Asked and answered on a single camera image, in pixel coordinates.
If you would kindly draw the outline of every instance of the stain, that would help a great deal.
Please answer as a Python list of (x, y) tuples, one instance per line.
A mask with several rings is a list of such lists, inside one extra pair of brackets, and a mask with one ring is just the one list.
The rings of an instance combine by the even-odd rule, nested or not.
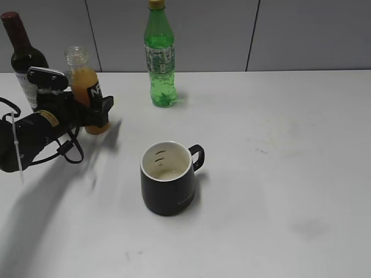
[(313, 240), (326, 233), (328, 227), (319, 219), (309, 219), (293, 224), (292, 230), (304, 240)]
[(268, 154), (269, 152), (267, 152), (267, 151), (265, 151), (265, 150), (263, 150), (263, 149), (255, 149), (255, 151), (256, 152), (261, 152), (261, 153), (263, 153), (263, 154)]

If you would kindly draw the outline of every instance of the wine bottle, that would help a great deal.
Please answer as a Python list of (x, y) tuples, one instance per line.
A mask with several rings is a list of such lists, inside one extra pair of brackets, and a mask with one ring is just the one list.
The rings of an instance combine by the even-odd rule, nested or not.
[(31, 66), (48, 68), (48, 62), (39, 50), (32, 47), (18, 13), (3, 13), (1, 20), (14, 48), (10, 60), (11, 65), (32, 110), (35, 110), (37, 107), (37, 86), (27, 80), (27, 71)]

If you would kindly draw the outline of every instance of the wine bottle label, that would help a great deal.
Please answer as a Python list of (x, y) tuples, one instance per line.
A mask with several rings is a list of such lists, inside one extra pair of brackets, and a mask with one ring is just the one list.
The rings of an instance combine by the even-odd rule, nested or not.
[(102, 110), (102, 91), (100, 90), (99, 82), (95, 83), (88, 89), (88, 96), (90, 100), (90, 107), (92, 109), (101, 111)]
[(59, 125), (58, 119), (49, 111), (37, 110), (35, 113), (43, 116), (52, 125), (52, 127), (56, 127), (57, 125)]
[(21, 87), (23, 89), (24, 94), (27, 97), (28, 103), (30, 103), (30, 106), (32, 109), (36, 109), (37, 107), (37, 86), (34, 84), (31, 84), (27, 79), (27, 74), (19, 74), (18, 72), (15, 72), (19, 84), (21, 84)]
[(174, 46), (150, 48), (146, 46), (147, 68), (153, 74), (168, 74), (175, 69)]

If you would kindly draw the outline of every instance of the robotic arm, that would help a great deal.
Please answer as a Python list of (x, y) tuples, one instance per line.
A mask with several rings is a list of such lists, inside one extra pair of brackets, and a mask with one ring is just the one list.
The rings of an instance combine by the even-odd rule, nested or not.
[[(78, 130), (82, 126), (106, 125), (108, 112), (114, 104), (113, 97), (102, 99), (101, 110), (91, 109), (76, 101), (72, 92), (64, 91), (68, 87), (68, 79), (60, 71), (31, 67), (27, 78), (30, 83), (38, 86), (38, 106), (33, 114), (15, 122), (22, 169), (49, 161), (59, 155), (63, 155), (71, 163), (81, 162), (83, 152), (77, 141)], [(16, 110), (15, 118), (20, 116), (20, 109), (16, 105), (4, 98), (0, 98), (0, 102)], [(0, 120), (0, 169), (5, 172), (19, 170), (12, 124), (6, 120), (10, 115), (10, 113), (4, 115)], [(72, 133), (71, 129), (75, 127), (76, 132)], [(71, 141), (60, 144), (58, 138), (66, 133), (70, 135)], [(53, 141), (60, 145), (57, 153), (35, 162), (37, 154)], [(74, 145), (81, 154), (81, 160), (77, 162), (66, 157), (66, 153)]]

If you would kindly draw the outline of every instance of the white table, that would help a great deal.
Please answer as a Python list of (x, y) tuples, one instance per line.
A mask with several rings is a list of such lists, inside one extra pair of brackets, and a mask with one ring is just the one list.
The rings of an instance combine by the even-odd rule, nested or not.
[[(0, 277), (371, 277), (370, 76), (179, 73), (162, 109), (147, 74), (100, 74), (116, 140), (82, 136), (83, 164), (29, 168), (25, 185), (0, 173)], [(26, 116), (16, 78), (0, 81)], [(162, 140), (206, 152), (175, 217), (141, 198), (140, 157)]]

